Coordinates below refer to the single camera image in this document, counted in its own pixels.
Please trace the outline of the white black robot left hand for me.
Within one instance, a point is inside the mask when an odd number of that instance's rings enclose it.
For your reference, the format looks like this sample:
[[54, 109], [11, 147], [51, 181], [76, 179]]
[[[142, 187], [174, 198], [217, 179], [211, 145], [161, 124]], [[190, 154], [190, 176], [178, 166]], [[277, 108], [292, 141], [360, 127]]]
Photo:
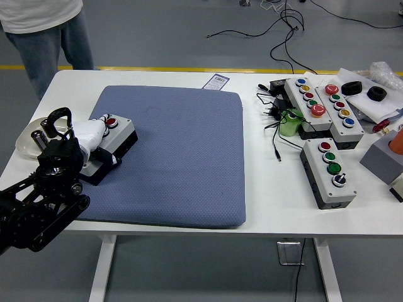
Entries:
[[108, 114], [99, 119], [88, 121], [77, 121], [73, 124], [75, 136], [78, 139], [81, 153], [84, 157], [84, 164], [90, 159], [95, 159], [107, 166], [120, 165], [122, 159], [115, 157], [111, 152], [100, 147], [104, 137]]

